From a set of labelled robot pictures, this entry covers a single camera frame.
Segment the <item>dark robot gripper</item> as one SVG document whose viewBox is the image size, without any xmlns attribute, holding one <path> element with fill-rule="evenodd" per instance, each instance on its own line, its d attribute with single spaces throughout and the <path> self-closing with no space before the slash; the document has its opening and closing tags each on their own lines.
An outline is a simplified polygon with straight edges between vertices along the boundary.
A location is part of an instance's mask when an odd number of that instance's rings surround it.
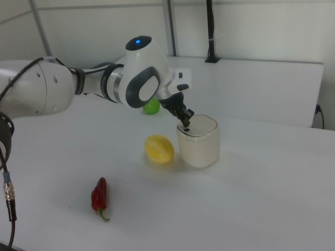
<svg viewBox="0 0 335 251">
<path fill-rule="evenodd" d="M 183 126 L 190 125 L 194 111 L 184 105 L 182 91 L 192 87 L 192 72 L 188 68 L 168 68 L 158 87 L 158 100 L 161 106 L 177 117 Z"/>
</svg>

